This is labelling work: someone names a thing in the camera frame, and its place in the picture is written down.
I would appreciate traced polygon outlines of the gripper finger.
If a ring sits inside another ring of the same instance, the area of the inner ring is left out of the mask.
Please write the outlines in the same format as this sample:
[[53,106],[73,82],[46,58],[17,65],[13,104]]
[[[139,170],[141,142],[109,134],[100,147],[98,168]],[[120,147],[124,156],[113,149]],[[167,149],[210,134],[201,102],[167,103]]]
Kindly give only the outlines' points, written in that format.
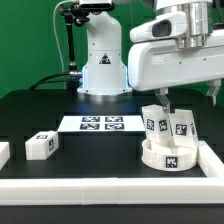
[[210,80],[207,82],[207,84],[208,84],[208,91],[206,93],[207,104],[209,106],[215,106],[216,98],[221,88],[221,80],[220,79]]
[[163,112],[166,114],[174,113],[175,112],[174,105],[169,101],[167,94],[168,94],[167,88],[160,88],[155,90],[155,95],[162,105]]

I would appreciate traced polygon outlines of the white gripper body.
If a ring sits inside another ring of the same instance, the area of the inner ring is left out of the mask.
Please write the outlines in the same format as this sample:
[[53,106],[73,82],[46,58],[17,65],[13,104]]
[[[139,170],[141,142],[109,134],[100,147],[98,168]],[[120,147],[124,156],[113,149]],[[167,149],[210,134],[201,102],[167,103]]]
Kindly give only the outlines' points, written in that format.
[[135,44],[128,55],[128,78],[137,91],[224,78],[224,30],[215,30],[199,48],[178,49],[174,39]]

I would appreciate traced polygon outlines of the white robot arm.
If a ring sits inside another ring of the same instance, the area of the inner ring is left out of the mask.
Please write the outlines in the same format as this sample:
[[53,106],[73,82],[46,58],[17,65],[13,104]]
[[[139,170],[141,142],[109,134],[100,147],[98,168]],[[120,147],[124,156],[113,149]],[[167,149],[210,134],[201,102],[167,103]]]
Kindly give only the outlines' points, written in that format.
[[126,86],[153,90],[166,112],[173,86],[208,82],[208,102],[224,79],[224,24],[211,24],[213,0],[142,0],[156,18],[133,28],[128,68],[122,68],[121,27],[107,12],[115,0],[80,0],[88,14],[88,61],[83,90],[89,95],[117,95]]

